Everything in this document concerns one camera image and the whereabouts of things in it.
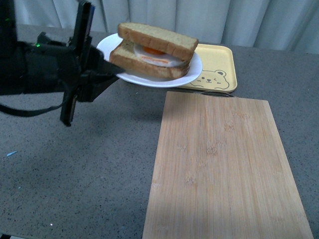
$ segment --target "egg yolk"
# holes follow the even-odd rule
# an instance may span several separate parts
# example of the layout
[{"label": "egg yolk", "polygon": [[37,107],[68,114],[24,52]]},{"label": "egg yolk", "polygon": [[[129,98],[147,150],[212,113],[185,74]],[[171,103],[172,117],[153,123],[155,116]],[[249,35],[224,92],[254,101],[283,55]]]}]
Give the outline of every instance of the egg yolk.
[{"label": "egg yolk", "polygon": [[158,50],[155,50],[155,49],[146,47],[146,46],[143,47],[143,50],[144,50],[145,52],[147,52],[147,53],[149,53],[149,54],[153,54],[153,55],[163,55],[163,54],[165,54],[165,52],[158,51]]}]

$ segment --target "speckled countertop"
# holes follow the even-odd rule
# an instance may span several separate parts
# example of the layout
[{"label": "speckled countertop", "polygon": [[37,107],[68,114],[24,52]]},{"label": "speckled countertop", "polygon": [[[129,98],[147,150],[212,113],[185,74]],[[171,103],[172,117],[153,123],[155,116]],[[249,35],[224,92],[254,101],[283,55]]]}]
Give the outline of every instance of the speckled countertop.
[{"label": "speckled countertop", "polygon": [[[34,42],[41,31],[73,34],[21,25],[18,37]],[[106,36],[91,35],[93,45]],[[233,94],[269,101],[319,238],[319,55],[228,47],[238,81]],[[59,121],[59,110],[29,119],[0,114],[0,231],[37,239],[142,238],[167,90],[176,89],[118,80],[93,103],[77,104],[72,127]],[[61,99],[0,97],[24,109]]]}]

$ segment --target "wooden cutting board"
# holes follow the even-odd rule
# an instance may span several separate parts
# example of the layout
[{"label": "wooden cutting board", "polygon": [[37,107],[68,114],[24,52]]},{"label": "wooden cutting board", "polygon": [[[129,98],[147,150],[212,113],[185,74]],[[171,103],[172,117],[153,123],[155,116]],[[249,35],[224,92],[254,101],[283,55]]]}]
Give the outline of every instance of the wooden cutting board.
[{"label": "wooden cutting board", "polygon": [[312,239],[267,101],[168,92],[143,239]]}]

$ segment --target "yellow tray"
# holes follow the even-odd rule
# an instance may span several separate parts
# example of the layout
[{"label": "yellow tray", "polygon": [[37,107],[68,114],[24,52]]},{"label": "yellow tray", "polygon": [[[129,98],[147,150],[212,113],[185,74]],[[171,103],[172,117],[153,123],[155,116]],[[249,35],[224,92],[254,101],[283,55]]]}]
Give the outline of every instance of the yellow tray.
[{"label": "yellow tray", "polygon": [[203,91],[232,92],[237,78],[232,51],[224,46],[199,44],[195,52],[203,63],[202,73],[181,88]]}]

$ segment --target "cartoon bear print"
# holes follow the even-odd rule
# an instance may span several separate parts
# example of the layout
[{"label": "cartoon bear print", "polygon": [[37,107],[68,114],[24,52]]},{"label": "cartoon bear print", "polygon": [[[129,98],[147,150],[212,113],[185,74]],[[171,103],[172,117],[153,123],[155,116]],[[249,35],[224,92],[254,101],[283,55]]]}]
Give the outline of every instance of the cartoon bear print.
[{"label": "cartoon bear print", "polygon": [[193,86],[207,87],[210,89],[221,89],[225,90],[229,87],[229,82],[226,80],[226,72],[222,70],[216,71],[204,71],[196,79],[196,81],[191,82]]}]

